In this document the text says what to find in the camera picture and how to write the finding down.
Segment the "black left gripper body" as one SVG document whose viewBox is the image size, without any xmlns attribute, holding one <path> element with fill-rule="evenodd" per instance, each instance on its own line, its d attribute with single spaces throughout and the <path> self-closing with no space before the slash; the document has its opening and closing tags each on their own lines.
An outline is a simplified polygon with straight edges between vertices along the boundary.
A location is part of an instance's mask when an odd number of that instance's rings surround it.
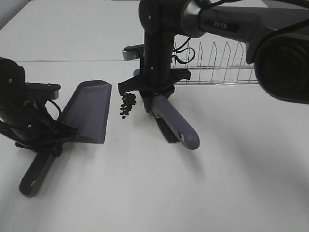
<svg viewBox="0 0 309 232">
<path fill-rule="evenodd" d="M 0 102 L 0 133 L 15 141 L 17 147 L 39 151 L 55 143 L 74 141 L 78 129 L 54 120 L 46 101 L 25 101 L 13 105 Z"/>
</svg>

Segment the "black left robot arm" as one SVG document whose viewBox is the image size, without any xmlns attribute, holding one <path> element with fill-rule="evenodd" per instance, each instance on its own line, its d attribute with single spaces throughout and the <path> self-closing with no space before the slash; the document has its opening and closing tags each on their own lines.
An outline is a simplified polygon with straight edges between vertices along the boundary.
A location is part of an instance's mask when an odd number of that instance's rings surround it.
<svg viewBox="0 0 309 232">
<path fill-rule="evenodd" d="M 23 66 L 0 59 L 0 133 L 17 147 L 36 152 L 51 150 L 59 157 L 63 144 L 75 139 L 78 130 L 53 119 L 46 103 L 54 104 L 59 84 L 26 82 Z"/>
</svg>

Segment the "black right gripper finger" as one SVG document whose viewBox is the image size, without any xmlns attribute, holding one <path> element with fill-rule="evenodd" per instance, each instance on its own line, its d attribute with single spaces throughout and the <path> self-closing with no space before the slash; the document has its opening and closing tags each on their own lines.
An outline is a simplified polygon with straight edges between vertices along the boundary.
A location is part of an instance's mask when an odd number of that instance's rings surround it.
<svg viewBox="0 0 309 232">
<path fill-rule="evenodd" d="M 169 86 L 167 89 L 164 90 L 164 96 L 169 98 L 175 91 L 174 85 Z"/>
<path fill-rule="evenodd" d="M 141 91 L 140 96 L 143 100 L 144 109 L 147 113 L 151 111 L 151 103 L 154 98 L 154 95 L 151 91 Z"/>
</svg>

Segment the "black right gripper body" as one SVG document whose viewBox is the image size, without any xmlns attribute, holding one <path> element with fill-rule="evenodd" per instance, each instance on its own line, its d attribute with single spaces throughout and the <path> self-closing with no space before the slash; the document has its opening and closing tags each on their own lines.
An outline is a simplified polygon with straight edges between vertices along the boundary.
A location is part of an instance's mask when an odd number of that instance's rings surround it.
<svg viewBox="0 0 309 232">
<path fill-rule="evenodd" d="M 172 69 L 174 33 L 144 34 L 144 56 L 140 58 L 139 74 L 118 84 L 122 95 L 126 92 L 149 90 L 161 92 L 180 80 L 189 80 L 188 69 Z"/>
</svg>

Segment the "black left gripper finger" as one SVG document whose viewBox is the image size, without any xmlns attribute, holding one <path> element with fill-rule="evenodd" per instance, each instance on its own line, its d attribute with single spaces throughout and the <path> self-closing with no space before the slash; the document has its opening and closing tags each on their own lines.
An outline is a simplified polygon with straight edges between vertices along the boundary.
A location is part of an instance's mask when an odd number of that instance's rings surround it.
<svg viewBox="0 0 309 232">
<path fill-rule="evenodd" d="M 54 157 L 60 157 L 63 151 L 63 144 L 61 142 L 57 142 L 53 144 L 52 154 Z"/>
</svg>

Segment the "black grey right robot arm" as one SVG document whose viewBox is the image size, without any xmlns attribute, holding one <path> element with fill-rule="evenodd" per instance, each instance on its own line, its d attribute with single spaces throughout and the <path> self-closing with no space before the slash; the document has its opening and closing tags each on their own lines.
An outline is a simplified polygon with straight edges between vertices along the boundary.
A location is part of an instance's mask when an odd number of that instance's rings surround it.
<svg viewBox="0 0 309 232">
<path fill-rule="evenodd" d="M 262 89 L 286 102 L 309 102 L 309 3 L 293 0 L 290 8 L 229 7 L 227 1 L 142 0 L 139 20 L 144 43 L 126 47 L 140 60 L 140 73 L 118 84 L 121 95 L 140 92 L 144 106 L 157 94 L 170 96 L 173 85 L 189 79 L 188 70 L 171 70 L 174 38 L 206 33 L 246 45 Z"/>
</svg>

